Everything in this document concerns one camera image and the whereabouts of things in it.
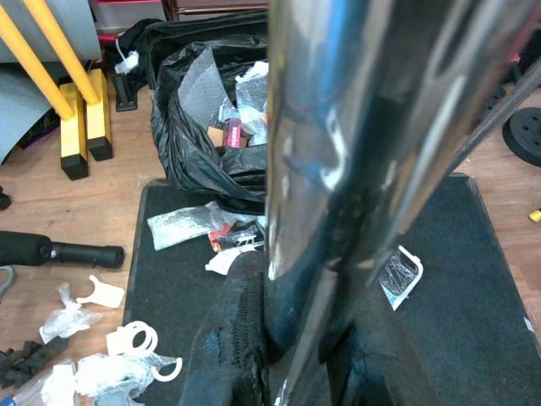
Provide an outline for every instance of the black tube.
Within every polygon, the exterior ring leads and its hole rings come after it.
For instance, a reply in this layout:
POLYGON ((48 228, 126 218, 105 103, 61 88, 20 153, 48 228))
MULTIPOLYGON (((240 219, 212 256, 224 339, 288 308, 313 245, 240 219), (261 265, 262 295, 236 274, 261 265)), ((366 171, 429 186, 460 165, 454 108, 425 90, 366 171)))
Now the black tube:
POLYGON ((124 262, 122 247, 52 243, 51 261, 74 262, 103 266, 104 268, 119 268, 124 262))
POLYGON ((50 254, 51 240, 45 235, 0 231, 0 266, 39 266, 50 254))

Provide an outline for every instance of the black rubber mat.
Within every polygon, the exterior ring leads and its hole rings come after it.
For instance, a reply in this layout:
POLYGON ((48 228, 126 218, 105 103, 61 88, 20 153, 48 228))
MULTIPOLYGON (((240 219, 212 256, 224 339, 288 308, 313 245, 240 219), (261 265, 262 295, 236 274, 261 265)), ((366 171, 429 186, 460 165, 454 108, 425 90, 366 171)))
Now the black rubber mat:
MULTIPOLYGON (((134 241, 124 323, 146 321, 160 337, 156 352, 186 362, 224 277, 205 271, 214 255, 208 238, 155 252, 146 219, 209 199, 163 181, 148 184, 134 241)), ((424 275, 397 313, 441 404, 541 405, 541 355, 474 182, 446 179, 402 244, 421 259, 424 275)), ((271 381, 276 388, 280 373, 271 381)), ((182 374, 154 382, 139 401, 176 405, 182 385, 182 374)), ((328 394, 317 404, 328 404, 328 394)))

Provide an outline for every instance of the clear plastic bag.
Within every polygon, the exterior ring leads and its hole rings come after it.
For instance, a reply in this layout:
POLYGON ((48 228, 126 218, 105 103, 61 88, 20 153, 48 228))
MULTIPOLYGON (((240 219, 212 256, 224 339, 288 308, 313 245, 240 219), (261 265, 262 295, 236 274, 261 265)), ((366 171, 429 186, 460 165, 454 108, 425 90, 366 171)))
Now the clear plastic bag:
POLYGON ((380 274, 380 285, 393 310, 412 292, 422 275, 421 260, 399 245, 380 274))
POLYGON ((68 338, 76 332, 87 330, 90 325, 101 319, 101 314, 84 309, 69 296, 69 285, 63 283, 58 288, 63 309, 54 310, 40 328, 40 335, 44 343, 55 337, 68 338))
POLYGON ((174 358, 154 353, 112 357, 93 354, 77 364, 76 389, 81 395, 98 397, 122 385, 130 387, 131 398, 137 398, 154 381, 152 367, 159 370, 176 362, 174 358))
POLYGON ((74 399, 74 381, 69 381, 65 368, 74 371, 74 363, 66 359, 55 365, 46 374, 34 378, 13 397, 16 406, 72 406, 74 399))
POLYGON ((255 218, 223 211, 212 201, 204 206, 184 207, 154 216, 146 222, 152 232, 154 249, 158 251, 221 229, 237 220, 249 222, 255 218))
POLYGON ((242 77, 237 77, 235 91, 244 132, 251 134, 250 145, 266 144, 267 74, 269 64, 256 62, 242 77))

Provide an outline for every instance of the plastic packaging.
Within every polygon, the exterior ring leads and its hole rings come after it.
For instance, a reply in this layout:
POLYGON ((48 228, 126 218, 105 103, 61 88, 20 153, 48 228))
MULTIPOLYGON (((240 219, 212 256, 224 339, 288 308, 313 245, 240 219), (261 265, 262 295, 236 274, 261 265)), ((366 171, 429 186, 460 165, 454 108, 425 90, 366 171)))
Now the plastic packaging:
POLYGON ((204 129, 219 127, 221 106, 232 108, 212 50, 206 48, 190 65, 178 87, 180 107, 204 129))
POLYGON ((227 275, 235 259, 243 252, 249 251, 255 251, 255 247, 252 244, 220 251, 205 265, 205 269, 219 273, 220 275, 227 275))
POLYGON ((70 359, 55 365, 45 375, 35 378, 20 388, 12 398, 0 401, 3 406, 73 406, 74 363, 70 359))
POLYGON ((249 222, 255 217, 223 211, 215 201, 204 206, 185 207, 147 219, 154 249, 163 250, 188 239, 205 235, 237 220, 249 222))
POLYGON ((69 296, 69 285, 63 283, 58 288, 64 309, 54 310, 40 328, 43 342, 47 344, 55 337, 68 338, 76 332, 87 330, 101 319, 100 313, 83 309, 69 296))
POLYGON ((398 309, 422 275, 421 260, 399 245, 398 250, 387 261, 385 269, 380 274, 380 285, 393 310, 398 309))
POLYGON ((266 145, 216 149, 208 128, 183 109, 178 97, 192 62, 212 51, 222 87, 234 104, 235 78, 264 60, 267 48, 264 22, 246 18, 252 23, 244 29, 244 18, 236 20, 239 24, 234 29, 213 31, 208 26, 208 32, 198 33, 205 41, 194 38, 197 42, 177 46, 161 62, 152 98, 152 135, 168 179, 187 190, 215 193, 223 205, 236 210, 261 214, 265 210, 266 145))
POLYGON ((75 365, 64 362, 52 367, 52 373, 41 389, 41 399, 46 406, 75 406, 75 365))
POLYGON ((96 397, 121 385, 131 387, 129 396, 137 398, 154 381, 152 367, 176 364, 171 357, 151 354, 120 354, 112 357, 93 354, 77 364, 76 389, 81 395, 96 397))
POLYGON ((248 244, 258 247, 265 242, 265 230, 257 221, 235 222, 227 229, 224 228, 220 232, 210 233, 209 240, 214 251, 227 250, 248 244))
POLYGON ((265 106, 268 72, 268 63, 256 62, 244 76, 238 76, 236 79, 238 112, 243 123, 243 130, 252 135, 250 145, 261 145, 267 142, 265 106))

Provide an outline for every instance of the weight plate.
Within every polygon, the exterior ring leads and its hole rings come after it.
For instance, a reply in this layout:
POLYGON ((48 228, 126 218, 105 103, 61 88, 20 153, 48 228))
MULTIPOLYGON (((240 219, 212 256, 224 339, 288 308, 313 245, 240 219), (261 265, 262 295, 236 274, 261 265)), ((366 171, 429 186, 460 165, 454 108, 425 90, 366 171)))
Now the weight plate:
POLYGON ((541 108, 518 110, 505 122, 502 134, 516 156, 541 167, 541 108))

